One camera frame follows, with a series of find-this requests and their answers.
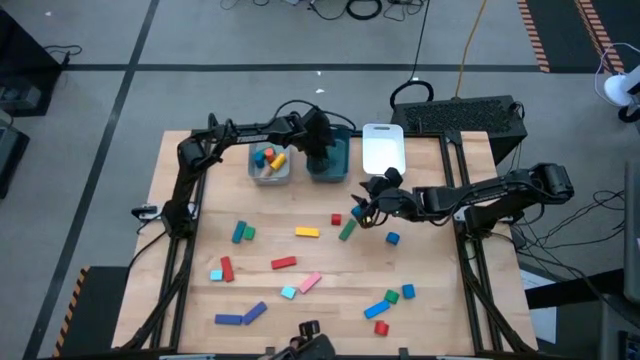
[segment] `toy block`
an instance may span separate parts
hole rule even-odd
[[[309,289],[313,287],[313,285],[320,281],[320,279],[322,279],[322,275],[320,275],[319,272],[314,272],[307,278],[307,280],[302,283],[302,285],[300,285],[298,289],[301,293],[306,294],[307,291],[309,291]]]
[[[222,270],[211,270],[209,279],[211,279],[211,281],[222,281]]]
[[[296,227],[296,236],[320,237],[320,230],[316,228]]]
[[[398,241],[400,241],[400,235],[394,233],[394,232],[390,232],[389,234],[387,234],[387,242],[393,245],[398,245]]]
[[[360,205],[356,205],[353,209],[351,209],[351,215],[356,218],[362,216],[362,209],[360,208]]]
[[[389,310],[389,308],[391,307],[391,304],[389,304],[389,302],[387,300],[382,300],[381,302],[373,305],[372,307],[368,308],[367,310],[364,311],[364,317],[366,317],[367,319],[371,319],[372,317],[375,317],[387,310]]]
[[[402,295],[405,299],[413,299],[416,297],[416,289],[413,284],[402,285]]]
[[[247,226],[247,223],[244,221],[238,221],[236,224],[236,229],[233,231],[233,237],[231,241],[234,244],[239,244],[240,240],[242,240],[242,234],[244,233],[244,228]]]
[[[293,297],[296,296],[296,289],[291,286],[285,286],[282,288],[282,292],[280,295],[286,297],[289,300],[293,300]]]
[[[271,261],[271,268],[273,270],[276,269],[281,269],[283,267],[287,267],[287,266],[293,266],[296,264],[296,257],[295,256],[289,256],[286,258],[282,258],[282,259],[276,259]]]
[[[242,325],[242,315],[216,314],[216,324]]]
[[[247,226],[244,228],[243,236],[246,240],[253,240],[253,237],[256,235],[256,228]]]
[[[351,236],[351,233],[353,232],[353,229],[355,229],[356,225],[358,225],[358,223],[355,220],[349,219],[347,225],[345,225],[344,229],[342,229],[342,232],[340,232],[340,236],[338,236],[340,240],[347,240],[349,236]]]
[[[400,294],[398,294],[397,292],[393,290],[387,290],[387,294],[384,296],[384,299],[392,304],[395,304],[398,302],[399,297],[400,297]]]
[[[264,167],[264,160],[265,160],[265,156],[264,156],[264,152],[262,151],[258,151],[253,155],[253,162],[256,164],[256,167],[258,169],[262,169]]]
[[[376,321],[373,332],[378,335],[387,336],[387,334],[389,334],[389,324],[385,324],[384,321]]]
[[[220,258],[220,264],[222,264],[222,276],[224,281],[233,281],[233,268],[231,267],[231,259],[228,256]]]
[[[249,325],[253,322],[253,320],[257,319],[258,316],[262,315],[263,312],[267,311],[267,304],[260,301],[253,309],[249,310],[249,312],[242,318],[242,323],[245,325]]]
[[[280,153],[276,156],[276,159],[271,162],[271,167],[273,170],[278,171],[286,161],[287,156],[284,153]]]
[[[342,215],[331,214],[331,225],[340,226],[341,223],[342,223]]]
[[[276,150],[272,147],[264,149],[264,157],[269,163],[276,159]]]

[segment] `wooden tabletop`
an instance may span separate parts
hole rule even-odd
[[[149,202],[162,204],[173,190],[178,164],[177,144],[188,132],[164,134]],[[463,133],[467,167],[472,182],[495,177],[485,133]],[[455,153],[451,150],[453,167]],[[445,184],[438,141],[405,139],[407,171],[402,187]],[[338,239],[342,227],[332,226],[330,215],[342,214],[343,225],[355,205],[350,194],[365,196],[358,182],[362,170],[361,140],[352,139],[349,175],[340,184],[315,184],[305,168],[305,156],[293,151],[288,186],[258,187],[247,176],[248,146],[224,153],[224,163],[208,173],[195,256],[185,306],[180,352],[263,353],[282,349],[298,334],[298,324],[319,320],[342,355],[394,355],[407,347],[412,355],[470,355],[473,346],[452,226],[410,223],[390,218],[384,226],[356,228],[347,241]],[[233,244],[238,220],[256,228],[254,240]],[[320,229],[320,238],[294,235],[296,226]],[[147,226],[138,239],[138,251],[163,230],[160,222]],[[400,235],[397,246],[385,242],[390,231]],[[496,232],[508,234],[498,225]],[[158,300],[168,239],[161,240],[136,262],[125,291],[113,346],[126,342],[144,322]],[[529,346],[536,347],[529,309],[520,280],[513,245],[501,238],[484,240],[495,303]],[[229,256],[233,282],[211,282],[209,272],[220,269],[220,257]],[[298,264],[271,269],[271,260],[296,256]],[[283,286],[299,286],[312,272],[322,280],[293,300],[280,295]],[[400,297],[396,305],[374,320],[390,325],[389,335],[373,333],[374,320],[363,311],[384,298],[387,289],[401,293],[412,283],[416,297]],[[259,301],[268,310],[249,326],[216,325],[217,313],[245,314]],[[486,316],[479,305],[483,342],[490,348]],[[166,318],[173,318],[173,309]],[[162,344],[168,344],[171,321],[165,321]]]

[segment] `green cube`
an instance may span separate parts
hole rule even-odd
[[[400,297],[400,294],[398,294],[397,292],[393,290],[387,290],[387,294],[384,296],[384,299],[392,304],[395,304],[398,302],[399,297]]]
[[[246,240],[253,240],[253,237],[256,235],[256,228],[247,226],[244,228],[244,238]]]

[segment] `red cube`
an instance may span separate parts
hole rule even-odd
[[[331,225],[340,226],[342,223],[342,215],[331,214]]]
[[[387,334],[389,334],[389,324],[385,324],[384,321],[376,321],[373,332],[378,335],[387,336]]]

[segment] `power cord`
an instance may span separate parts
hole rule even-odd
[[[467,52],[469,51],[469,45],[471,45],[471,40],[473,40],[473,34],[476,32],[476,28],[478,27],[478,23],[480,22],[480,18],[482,17],[482,12],[484,11],[485,6],[487,5],[487,0],[482,0],[482,5],[480,6],[480,11],[478,11],[478,16],[476,17],[476,22],[473,24],[473,28],[471,29],[471,33],[469,34],[469,38],[467,39],[467,45],[464,46],[464,54],[462,55],[462,63],[460,64],[460,73],[458,74],[458,85],[456,85],[456,93],[455,97],[458,97],[458,92],[460,91],[460,85],[462,84],[462,74],[464,73],[464,62],[467,59]]]

